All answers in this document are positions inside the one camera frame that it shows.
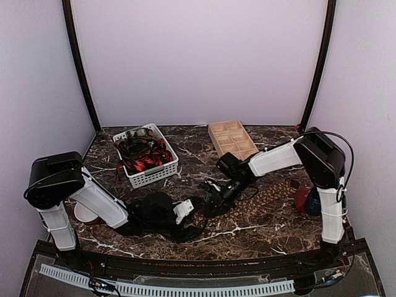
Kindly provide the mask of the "brown floral tie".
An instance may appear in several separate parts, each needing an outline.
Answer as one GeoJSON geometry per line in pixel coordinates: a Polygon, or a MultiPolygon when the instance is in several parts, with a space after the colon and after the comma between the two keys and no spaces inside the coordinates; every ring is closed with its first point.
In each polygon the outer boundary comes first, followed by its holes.
{"type": "Polygon", "coordinates": [[[290,202],[301,183],[295,179],[284,179],[269,186],[252,184],[238,196],[226,213],[214,218],[204,216],[205,200],[193,200],[199,205],[197,213],[187,222],[189,225],[207,228],[210,232],[221,232],[231,228],[265,224],[265,216],[274,208],[270,205],[278,200],[290,202]]]}

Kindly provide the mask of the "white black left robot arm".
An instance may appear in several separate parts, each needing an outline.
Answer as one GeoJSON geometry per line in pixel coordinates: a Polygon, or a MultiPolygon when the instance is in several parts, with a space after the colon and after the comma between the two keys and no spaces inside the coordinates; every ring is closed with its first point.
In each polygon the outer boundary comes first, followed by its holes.
{"type": "Polygon", "coordinates": [[[196,211],[196,197],[173,202],[164,192],[154,192],[134,204],[126,204],[105,189],[83,165],[76,151],[36,159],[31,166],[24,199],[39,213],[62,258],[74,270],[87,265],[79,250],[65,201],[74,200],[121,236],[156,233],[176,243],[199,237],[204,227],[184,226],[196,211]]]}

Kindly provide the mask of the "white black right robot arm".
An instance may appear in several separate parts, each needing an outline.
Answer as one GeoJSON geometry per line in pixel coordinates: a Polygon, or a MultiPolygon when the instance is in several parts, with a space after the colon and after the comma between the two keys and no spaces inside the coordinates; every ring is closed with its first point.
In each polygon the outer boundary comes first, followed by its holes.
{"type": "Polygon", "coordinates": [[[332,136],[336,133],[311,127],[297,138],[252,154],[244,161],[227,152],[216,166],[230,181],[211,194],[205,216],[214,218],[227,213],[236,198],[266,174],[302,165],[313,184],[311,196],[321,203],[320,249],[311,265],[328,269],[340,257],[347,214],[344,192],[351,176],[345,170],[345,153],[331,140],[332,136]]]}

